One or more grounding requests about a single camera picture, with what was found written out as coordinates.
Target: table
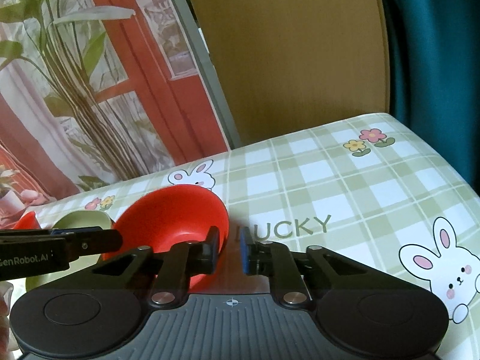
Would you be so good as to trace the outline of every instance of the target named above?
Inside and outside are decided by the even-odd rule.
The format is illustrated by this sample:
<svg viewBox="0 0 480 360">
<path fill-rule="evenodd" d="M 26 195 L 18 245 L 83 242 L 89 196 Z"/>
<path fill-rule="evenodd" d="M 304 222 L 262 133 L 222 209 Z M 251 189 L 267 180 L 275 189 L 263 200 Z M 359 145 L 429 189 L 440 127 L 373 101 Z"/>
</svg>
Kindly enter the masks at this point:
<svg viewBox="0 0 480 360">
<path fill-rule="evenodd" d="M 104 210 L 116 220 L 146 193 L 171 181 L 188 181 L 194 169 L 205 173 L 203 186 L 212 187 L 230 217 L 225 257 L 212 292 L 268 290 L 266 279 L 241 274 L 238 229 L 243 226 L 257 239 L 282 242 L 293 251 L 323 245 L 428 289 L 428 280 L 405 269 L 399 250 L 418 244 L 438 255 L 432 231 L 436 218 L 452 224 L 452 247 L 453 235 L 457 245 L 480 254 L 479 197 L 435 150 L 388 114 L 269 139 L 32 210 L 43 227 L 85 207 Z M 176 180 L 181 170 L 186 173 Z M 458 262 L 458 272 L 463 263 Z M 447 290 L 450 277 L 441 280 Z M 443 359 L 480 357 L 480 296 L 475 294 L 465 320 L 450 322 L 439 350 Z"/>
</svg>

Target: cartoon rabbit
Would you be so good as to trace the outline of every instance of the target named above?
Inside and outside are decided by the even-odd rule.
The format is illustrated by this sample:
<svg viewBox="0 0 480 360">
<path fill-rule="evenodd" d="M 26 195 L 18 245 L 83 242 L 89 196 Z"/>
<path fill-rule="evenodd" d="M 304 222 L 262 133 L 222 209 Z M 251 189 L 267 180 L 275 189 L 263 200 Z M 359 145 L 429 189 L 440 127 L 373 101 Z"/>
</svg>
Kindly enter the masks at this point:
<svg viewBox="0 0 480 360">
<path fill-rule="evenodd" d="M 188 174 L 186 171 L 177 170 L 169 174 L 169 182 L 173 185 L 192 184 L 212 190 L 215 185 L 215 179 L 207 170 L 213 164 L 213 160 L 207 160 L 199 164 L 193 171 Z"/>
<path fill-rule="evenodd" d="M 433 223 L 433 237 L 438 254 L 421 245 L 400 248 L 400 262 L 412 275 L 430 281 L 430 290 L 448 309 L 454 323 L 461 323 L 469 313 L 469 304 L 480 292 L 480 259 L 457 246 L 455 231 L 445 218 Z"/>
</svg>

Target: light green bowl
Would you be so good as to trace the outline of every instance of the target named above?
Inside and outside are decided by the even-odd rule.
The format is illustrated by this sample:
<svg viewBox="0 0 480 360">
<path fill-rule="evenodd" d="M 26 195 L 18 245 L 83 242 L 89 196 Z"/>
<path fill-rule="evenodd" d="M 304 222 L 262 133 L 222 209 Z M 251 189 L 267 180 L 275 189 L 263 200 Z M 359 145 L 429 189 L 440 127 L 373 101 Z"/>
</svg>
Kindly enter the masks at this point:
<svg viewBox="0 0 480 360">
<path fill-rule="evenodd" d="M 52 228 L 69 229 L 76 227 L 92 227 L 99 226 L 102 229 L 112 228 L 113 221 L 107 213 L 103 211 L 89 211 L 79 210 L 73 211 L 63 216 L 57 221 Z M 41 276 L 27 277 L 25 280 L 25 289 L 27 291 L 33 290 L 35 287 L 39 287 L 53 280 L 63 278 L 63 276 L 70 275 L 74 272 L 80 271 L 83 268 L 87 268 L 96 264 L 100 260 L 100 254 L 93 256 L 83 256 L 70 263 L 70 268 L 66 271 L 54 272 L 51 274 L 43 274 Z"/>
</svg>

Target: plant stem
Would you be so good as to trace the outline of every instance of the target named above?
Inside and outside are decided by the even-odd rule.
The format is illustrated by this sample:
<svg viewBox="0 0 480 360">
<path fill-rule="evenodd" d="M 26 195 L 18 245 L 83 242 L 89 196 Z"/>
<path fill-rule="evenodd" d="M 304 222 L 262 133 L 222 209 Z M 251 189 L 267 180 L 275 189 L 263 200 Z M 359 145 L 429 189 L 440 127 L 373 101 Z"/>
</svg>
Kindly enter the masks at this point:
<svg viewBox="0 0 480 360">
<path fill-rule="evenodd" d="M 46 49 L 46 59 L 47 59 L 47 68 L 49 70 L 53 70 L 54 72 L 56 71 L 56 74 L 54 73 L 50 73 L 52 77 L 58 77 L 60 80 L 63 79 L 63 84 L 60 84 L 62 90 L 59 91 L 59 95 L 62 95 L 62 92 L 63 92 L 63 98 L 69 103 L 71 109 L 72 109 L 72 112 L 74 114 L 74 117 L 75 119 L 77 120 L 80 128 L 87 133 L 87 136 L 92 140 L 92 142 L 97 145 L 99 148 L 102 148 L 102 144 L 98 141 L 97 137 L 101 137 L 102 136 L 102 131 L 99 130 L 96 126 L 96 125 L 93 125 L 93 129 L 94 130 L 97 130 L 96 133 L 94 134 L 89 134 L 88 131 L 89 131 L 89 128 L 88 128 L 88 119 L 85 118 L 84 116 L 84 113 L 82 113 L 79 108 L 83 108 L 83 101 L 82 99 L 79 97 L 79 93 L 78 93 L 78 90 L 76 89 L 76 87 L 74 86 L 74 84 L 71 82 L 71 77 L 68 75 L 68 73 L 64 70 L 64 68 L 62 67 L 62 64 L 61 62 L 59 61 L 59 59 L 57 58 L 57 61 L 55 62 L 54 61 L 54 57 L 53 55 L 50 55 L 50 51 L 49 51 L 49 48 L 51 48 L 53 51 L 55 51 L 55 48 L 53 46 L 53 43 L 52 43 L 52 40 L 48 34 L 48 31 L 46 32 L 46 40 L 47 40 L 47 45 L 49 47 L 47 47 Z M 75 102 L 75 100 L 69 100 L 69 95 L 67 94 L 67 92 L 65 92 L 63 90 L 63 88 L 65 87 L 70 87 L 68 93 L 72 94 L 72 95 L 76 95 L 78 98 L 78 101 Z M 124 176 L 122 175 L 123 171 L 121 169 L 119 169 L 117 167 L 117 163 L 115 161 L 111 161 L 109 160 L 109 158 L 107 157 L 107 162 L 108 164 L 111 166 L 111 168 L 120 176 L 121 179 L 124 179 Z"/>
<path fill-rule="evenodd" d="M 48 1 L 47 1 L 47 7 L 48 7 L 48 10 L 49 10 L 51 20 L 53 21 L 54 20 L 53 19 L 53 12 L 52 12 L 52 9 L 51 9 L 50 2 L 48 2 Z M 61 37 L 61 35 L 58 31 L 58 28 L 56 26 L 54 26 L 54 32 L 57 35 L 58 42 L 61 46 L 61 49 L 64 52 L 64 56 L 65 56 L 68 64 L 70 65 L 71 72 L 73 73 L 74 76 L 76 76 L 77 82 L 83 87 L 83 89 L 85 90 L 85 93 L 88 95 L 88 97 L 90 97 L 90 100 L 92 101 L 93 105 L 96 106 L 99 109 L 98 104 L 95 101 L 95 98 L 93 96 L 93 89 L 90 87 L 89 84 L 85 83 L 85 78 L 82 77 L 82 76 L 86 76 L 85 69 L 83 69 L 84 74 L 82 74 L 82 71 L 80 70 L 80 67 L 76 64 L 76 62 L 74 62 L 74 57 L 71 54 L 70 50 L 68 50 L 68 48 L 63 43 L 62 37 Z M 78 39 L 76 38 L 76 36 L 75 36 L 75 43 L 76 43 L 76 46 L 77 46 L 77 50 L 80 50 L 80 47 L 78 45 Z M 97 119 L 97 117 L 95 117 L 95 114 L 93 113 L 92 109 L 87 104 L 84 104 L 82 99 L 79 99 L 79 102 L 78 102 L 77 105 L 84 109 L 84 111 L 86 112 L 86 115 L 90 116 L 90 120 Z M 104 126 L 102 123 L 99 123 L 98 126 L 95 123 L 93 123 L 93 125 L 91 125 L 91 127 L 93 127 L 95 130 L 97 130 L 99 128 L 100 129 L 103 128 L 105 130 L 104 132 L 99 132 L 98 137 L 99 137 L 100 141 L 102 141 L 102 143 L 103 143 L 103 144 L 99 144 L 100 142 L 97 142 L 97 144 L 99 144 L 99 147 L 103 146 L 107 150 L 107 151 L 104 152 L 104 154 L 107 154 L 107 152 L 111 152 L 111 154 L 114 157 L 116 157 L 116 159 L 114 161 L 109 161 L 110 166 L 113 167 L 113 168 L 117 168 L 118 170 L 119 170 L 118 166 L 123 166 L 123 170 L 124 170 L 125 173 L 122 175 L 123 172 L 122 171 L 119 172 L 119 176 L 122 179 L 131 179 L 131 178 L 135 178 L 135 177 L 139 176 L 140 172 L 134 164 L 134 161 L 133 161 L 134 159 L 131 158 L 131 156 L 129 155 L 129 152 L 131 153 L 131 150 L 128 150 L 129 148 L 125 147 L 125 145 L 122 141 L 122 138 L 118 135 L 114 126 L 111 125 L 110 120 L 106 117 L 106 115 L 103 114 L 103 111 L 101 109 L 99 109 L 99 111 L 102 114 L 103 119 L 106 121 L 107 125 L 109 125 L 109 127 L 111 129 L 110 133 L 114 134 L 114 136 L 116 138 L 115 140 L 117 141 L 116 142 L 117 146 L 122 148 L 125 156 L 130 159 L 130 161 L 124 162 L 123 161 L 124 158 L 121 157 L 121 154 L 117 153 L 115 151 L 115 145 L 112 145 L 109 142 L 107 142 L 107 137 L 109 135 L 108 135 L 108 130 L 106 130 L 106 126 Z M 94 138 L 94 136 L 92 136 L 90 134 L 87 134 L 87 135 L 89 135 L 90 139 L 93 142 L 96 140 L 95 139 L 96 137 Z"/>
<path fill-rule="evenodd" d="M 108 109 L 110 110 L 110 112 L 112 112 L 113 116 L 115 117 L 115 119 L 118 121 L 119 125 L 121 126 L 122 130 L 125 132 L 126 136 L 127 137 L 130 137 L 130 132 L 128 131 L 128 128 L 125 126 L 125 124 L 123 123 L 123 120 L 119 117 L 119 115 L 117 114 L 117 112 L 115 111 L 115 109 L 112 107 L 112 105 L 109 103 L 108 100 L 106 100 L 104 102 L 104 104 L 106 104 L 106 106 L 108 107 Z M 135 156 L 135 154 L 133 153 L 133 151 L 131 150 L 131 148 L 127 145 L 127 148 L 128 148 L 128 151 L 130 152 L 130 154 L 132 156 Z M 148 168 L 147 168 L 147 165 L 146 165 L 146 161 L 145 159 L 143 158 L 142 156 L 142 153 L 140 151 L 138 151 L 138 154 L 141 158 L 141 160 L 143 161 L 143 166 L 145 168 L 146 171 L 148 171 Z"/>
<path fill-rule="evenodd" d="M 25 22 L 23 23 L 23 29 L 25 30 L 25 33 L 27 34 L 28 39 L 33 43 L 33 46 L 35 46 L 35 49 L 37 49 L 40 56 L 42 56 L 42 51 L 40 50 L 40 47 L 37 46 L 37 44 L 33 41 L 32 36 L 28 33 L 27 27 L 25 26 Z"/>
<path fill-rule="evenodd" d="M 53 22 L 54 20 L 54 17 L 53 17 L 53 12 L 52 12 L 52 9 L 51 9 L 51 5 L 49 2 L 47 2 L 47 7 L 49 9 L 49 14 L 50 14 L 50 18 Z M 59 34 L 59 31 L 58 31 L 58 28 L 54 28 L 54 32 L 57 33 L 58 35 L 58 40 L 59 40 L 59 43 L 60 43 L 60 46 L 61 46 L 61 49 L 63 50 L 63 53 L 64 53 L 64 57 L 68 60 L 68 57 L 70 56 L 71 59 L 73 59 L 73 56 L 71 55 L 71 53 L 67 52 L 67 48 L 65 47 L 65 44 L 63 43 L 62 41 L 62 37 L 60 36 Z M 59 53 L 59 50 L 55 50 L 55 47 L 53 45 L 53 42 L 52 42 L 52 39 L 50 38 L 48 32 L 47 32 L 47 42 L 49 43 L 49 46 L 50 48 L 52 49 L 53 52 L 55 52 L 56 54 Z M 114 156 L 116 155 L 116 153 L 112 150 L 112 148 L 108 145 L 108 144 L 102 144 L 100 141 L 104 140 L 104 133 L 103 131 L 101 130 L 101 126 L 98 126 L 97 124 L 95 123 L 89 123 L 89 121 L 91 121 L 92 119 L 95 119 L 95 115 L 92 115 L 92 110 L 88 107 L 87 104 L 84 103 L 84 99 L 80 96 L 80 93 L 78 93 L 78 90 L 76 88 L 76 85 L 73 83 L 72 81 L 72 77 L 70 76 L 70 74 L 68 74 L 68 72 L 66 71 L 66 67 L 63 67 L 62 63 L 60 62 L 59 58 L 57 58 L 58 60 L 58 65 L 59 67 L 61 67 L 61 69 L 63 70 L 64 72 L 64 78 L 66 79 L 66 81 L 68 81 L 68 83 L 70 84 L 70 93 L 76 95 L 78 101 L 76 103 L 73 104 L 73 113 L 75 115 L 75 119 L 77 119 L 77 122 L 79 123 L 80 127 L 83 129 L 83 131 L 87 134 L 87 136 L 92 140 L 92 142 L 96 145 L 98 145 L 98 147 L 100 149 L 104 148 L 104 155 L 106 156 L 106 159 L 107 159 L 107 162 L 109 163 L 109 165 L 112 167 L 112 169 L 114 169 L 118 175 L 120 176 L 121 179 L 125 179 L 125 176 L 122 174 L 123 173 L 123 170 L 121 170 L 120 168 L 118 168 L 117 164 L 120 162 L 121 163 L 121 158 L 117 156 L 117 159 L 116 161 L 111 161 L 111 159 L 109 159 L 109 155 L 107 154 L 107 152 L 112 152 L 112 154 L 114 154 Z M 76 73 L 76 69 L 74 67 L 74 65 L 76 67 L 78 67 L 78 65 L 76 65 L 76 63 L 72 63 L 71 60 L 68 60 L 69 62 L 69 65 L 70 65 L 70 69 L 71 69 L 71 72 L 75 75 Z M 95 134 L 90 134 L 88 133 L 89 131 L 89 128 L 87 127 L 88 125 L 90 125 L 91 128 L 93 128 L 94 130 L 96 130 Z"/>
<path fill-rule="evenodd" d="M 45 77 L 45 80 L 49 83 L 49 85 L 55 89 L 56 84 L 43 72 L 43 69 L 41 69 L 40 66 L 38 66 L 34 61 L 24 56 L 21 56 L 19 59 L 31 63 L 34 68 L 37 69 L 43 77 Z"/>
<path fill-rule="evenodd" d="M 45 48 L 45 58 L 55 71 L 56 76 L 63 80 L 66 85 L 74 87 L 74 83 L 71 81 L 70 75 L 66 71 L 66 67 L 63 66 L 60 59 L 57 57 L 57 50 L 53 45 L 53 42 L 49 36 L 49 32 L 46 31 L 46 48 Z"/>
<path fill-rule="evenodd" d="M 82 67 L 81 73 L 85 74 L 83 78 L 86 79 L 85 81 L 88 81 L 88 76 L 86 73 L 87 69 L 85 69 L 85 62 L 83 61 L 82 52 L 80 51 L 80 45 L 78 44 L 77 30 L 75 29 L 74 21 L 71 22 L 71 28 L 73 29 L 73 38 L 75 39 L 75 46 L 77 47 L 78 59 L 80 59 L 80 66 Z"/>
<path fill-rule="evenodd" d="M 109 68 L 109 72 L 112 75 L 112 78 L 114 79 L 115 83 L 117 84 L 118 81 L 120 80 L 120 74 L 118 73 L 118 71 L 116 71 L 116 75 L 115 76 L 113 75 L 113 69 L 112 69 L 112 66 L 110 64 L 108 52 L 105 50 L 104 54 L 105 54 L 105 62 L 106 62 L 106 65 Z"/>
</svg>

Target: teal curtain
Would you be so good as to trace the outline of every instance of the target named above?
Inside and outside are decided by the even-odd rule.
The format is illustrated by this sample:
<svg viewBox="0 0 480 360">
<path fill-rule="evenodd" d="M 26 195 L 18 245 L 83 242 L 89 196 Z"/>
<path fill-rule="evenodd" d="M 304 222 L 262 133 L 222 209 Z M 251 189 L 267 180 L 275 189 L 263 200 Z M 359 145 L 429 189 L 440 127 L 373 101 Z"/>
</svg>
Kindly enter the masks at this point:
<svg viewBox="0 0 480 360">
<path fill-rule="evenodd" d="M 392 109 L 478 191 L 480 0 L 383 0 Z"/>
</svg>

